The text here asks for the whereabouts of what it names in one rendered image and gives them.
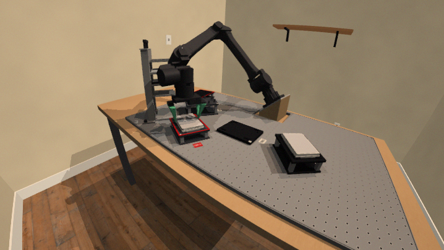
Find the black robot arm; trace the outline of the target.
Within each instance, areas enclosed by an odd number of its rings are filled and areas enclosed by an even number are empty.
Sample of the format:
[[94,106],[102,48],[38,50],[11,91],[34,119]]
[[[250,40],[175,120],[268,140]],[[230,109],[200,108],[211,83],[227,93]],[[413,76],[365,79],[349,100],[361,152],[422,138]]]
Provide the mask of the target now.
[[262,92],[266,103],[263,105],[263,108],[284,97],[284,94],[279,95],[278,92],[274,90],[271,77],[263,69],[259,70],[255,67],[234,39],[231,31],[229,27],[223,26],[220,21],[217,21],[191,41],[176,47],[168,63],[160,65],[158,68],[156,74],[160,86],[174,85],[176,96],[179,97],[177,84],[182,83],[189,85],[189,83],[194,82],[194,69],[187,66],[190,59],[211,41],[221,40],[246,71],[251,89],[255,93]]

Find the grey slotted rack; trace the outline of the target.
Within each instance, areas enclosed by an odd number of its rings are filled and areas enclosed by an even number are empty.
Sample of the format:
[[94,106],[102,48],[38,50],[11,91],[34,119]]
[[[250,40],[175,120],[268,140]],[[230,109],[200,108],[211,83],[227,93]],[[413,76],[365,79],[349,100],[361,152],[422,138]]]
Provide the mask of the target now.
[[153,75],[156,74],[156,72],[151,72],[151,70],[153,69],[152,63],[168,62],[169,59],[152,59],[151,50],[140,50],[140,54],[149,121],[169,120],[170,118],[173,118],[170,109],[157,109],[155,106],[156,99],[154,97],[172,96],[175,95],[175,90],[155,90],[154,86],[160,86],[160,84],[152,84]]

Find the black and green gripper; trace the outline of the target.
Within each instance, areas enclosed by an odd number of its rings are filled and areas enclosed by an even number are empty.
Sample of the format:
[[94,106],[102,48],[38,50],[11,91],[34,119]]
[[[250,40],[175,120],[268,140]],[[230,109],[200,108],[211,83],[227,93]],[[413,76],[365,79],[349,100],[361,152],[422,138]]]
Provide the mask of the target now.
[[187,101],[188,105],[196,105],[197,117],[199,119],[204,107],[206,106],[206,101],[202,99],[200,95],[194,93],[194,83],[189,83],[189,85],[179,83],[178,92],[179,97],[172,95],[172,100],[167,101],[167,105],[172,112],[174,122],[176,123],[176,107],[174,106],[174,103],[176,104],[185,101]]

